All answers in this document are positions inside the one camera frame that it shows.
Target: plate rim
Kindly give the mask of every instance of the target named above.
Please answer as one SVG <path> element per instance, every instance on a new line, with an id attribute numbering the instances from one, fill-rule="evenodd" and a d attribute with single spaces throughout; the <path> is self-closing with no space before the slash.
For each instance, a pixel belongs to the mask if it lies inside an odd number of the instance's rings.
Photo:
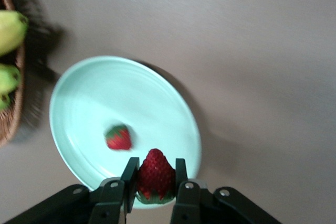
<path id="1" fill-rule="evenodd" d="M 162 75 L 160 75 L 159 73 L 157 73 L 155 70 L 151 69 L 150 67 L 136 61 L 133 59 L 129 59 L 129 58 L 124 58 L 124 57 L 120 57 L 120 56 L 109 56 L 109 55 L 102 55 L 102 56 L 93 56 L 93 57 L 89 57 L 83 60 L 80 60 L 76 63 L 74 63 L 72 66 L 70 66 L 62 75 L 61 77 L 58 79 L 56 85 L 53 88 L 52 94 L 51 94 L 51 98 L 50 98 L 50 102 L 49 102 L 49 124 L 50 124 L 50 129 L 51 129 L 51 134 L 54 140 L 54 143 L 56 145 L 57 151 L 59 153 L 59 155 L 61 156 L 62 160 L 64 161 L 64 163 L 67 165 L 67 167 L 70 169 L 70 171 L 72 172 L 72 174 L 81 182 L 83 183 L 85 186 L 87 186 L 90 190 L 95 190 L 96 188 L 91 188 L 91 186 L 89 186 L 85 181 L 83 181 L 83 179 L 80 178 L 79 175 L 77 175 L 77 173 L 73 170 L 73 168 L 71 167 L 71 165 L 67 162 L 66 157 L 64 157 L 59 143 L 56 140 L 56 133 L 55 133 L 55 129 L 53 127 L 54 123 L 54 112 L 55 112 L 55 101 L 56 101 L 56 94 L 59 92 L 59 89 L 64 85 L 65 80 L 71 76 L 74 72 L 76 72 L 78 69 L 90 64 L 90 63 L 96 63 L 99 61 L 122 61 L 122 62 L 126 62 L 126 63 L 130 63 L 132 65 L 135 65 L 137 67 L 140 67 L 146 71 L 148 71 L 150 74 L 154 75 L 156 78 L 159 78 L 159 80 L 163 83 L 165 83 L 165 85 L 167 85 L 167 87 L 169 87 L 169 90 L 174 92 L 174 95 L 178 97 L 179 102 L 183 103 L 183 106 L 185 106 L 189 113 L 191 114 L 191 119 L 193 120 L 193 124 L 195 125 L 195 131 L 197 133 L 197 152 L 195 152 L 195 154 L 198 156 L 198 158 L 195 159 L 195 174 L 194 176 L 196 177 L 200 171 L 200 166 L 201 166 L 201 161 L 202 161 L 202 141 L 201 141 L 201 134 L 200 134 L 200 130 L 196 121 L 196 118 L 191 110 L 191 108 L 189 107 L 189 105 L 187 104 L 187 102 L 185 101 L 185 99 L 182 97 L 182 95 L 177 91 L 177 89 L 166 79 L 164 78 Z M 148 209 L 148 208 L 156 208 L 156 207 L 160 207 L 161 205 L 144 205 L 143 207 L 139 207 L 137 206 L 136 208 L 138 209 Z"/>

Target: gray table surface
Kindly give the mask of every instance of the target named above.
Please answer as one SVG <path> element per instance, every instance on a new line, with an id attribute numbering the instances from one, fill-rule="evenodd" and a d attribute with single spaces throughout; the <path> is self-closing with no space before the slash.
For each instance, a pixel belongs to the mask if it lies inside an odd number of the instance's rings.
<path id="1" fill-rule="evenodd" d="M 161 69 L 195 114 L 210 191 L 235 187 L 283 223 L 334 223 L 336 0 L 40 2 L 66 31 L 55 72 L 97 55 Z M 78 183 L 50 131 L 54 83 L 28 73 L 27 86 L 31 113 L 0 148 L 0 222 Z M 171 210 L 128 223 L 169 223 Z"/>

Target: green strawberry calyx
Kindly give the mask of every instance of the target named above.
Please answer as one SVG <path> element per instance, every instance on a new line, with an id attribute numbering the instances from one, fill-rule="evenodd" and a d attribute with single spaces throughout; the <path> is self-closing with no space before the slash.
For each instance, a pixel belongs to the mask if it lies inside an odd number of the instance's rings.
<path id="1" fill-rule="evenodd" d="M 149 198 L 146 198 L 146 196 L 141 192 L 138 191 L 136 195 L 137 199 L 143 203 L 143 204 L 165 204 L 169 201 L 172 201 L 175 198 L 175 194 L 169 190 L 164 197 L 160 197 L 159 193 L 156 190 L 153 190 L 149 196 Z"/>
<path id="2" fill-rule="evenodd" d="M 121 135 L 122 131 L 128 131 L 126 125 L 120 124 L 120 125 L 114 126 L 112 129 L 110 129 L 106 133 L 105 138 L 106 139 L 113 138 L 115 135 L 118 135 L 119 137 L 122 137 L 122 135 Z"/>

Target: basket rim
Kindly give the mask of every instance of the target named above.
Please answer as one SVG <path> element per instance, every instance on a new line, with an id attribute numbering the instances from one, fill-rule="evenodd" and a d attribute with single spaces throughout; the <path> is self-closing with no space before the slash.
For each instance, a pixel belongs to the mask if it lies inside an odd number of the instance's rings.
<path id="1" fill-rule="evenodd" d="M 12 0 L 1 0 L 7 10 L 15 10 L 14 4 Z M 21 72 L 21 82 L 18 85 L 16 91 L 15 91 L 15 103 L 13 105 L 12 113 L 13 113 L 13 119 L 8 126 L 7 129 L 2 129 L 3 132 L 6 132 L 4 136 L 0 138 L 0 147 L 7 144 L 14 135 L 16 134 L 20 120 L 22 115 L 22 108 L 23 108 L 23 94 L 24 94 L 24 70 L 25 70 L 25 47 L 24 43 L 22 43 L 18 49 L 16 50 L 15 55 L 15 63 L 16 67 Z"/>

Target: strawberry leaves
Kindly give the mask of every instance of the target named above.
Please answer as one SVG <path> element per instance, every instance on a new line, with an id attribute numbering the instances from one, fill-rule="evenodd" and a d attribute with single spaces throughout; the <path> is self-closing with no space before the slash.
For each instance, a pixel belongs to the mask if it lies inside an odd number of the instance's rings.
<path id="1" fill-rule="evenodd" d="M 129 150 L 132 147 L 130 133 L 124 124 L 110 129 L 105 135 L 105 141 L 112 150 Z"/>
<path id="2" fill-rule="evenodd" d="M 165 204 L 174 199 L 174 193 L 169 190 L 164 197 L 160 197 L 159 193 L 153 190 L 150 194 L 143 194 L 141 191 L 138 191 L 136 198 L 143 204 Z"/>

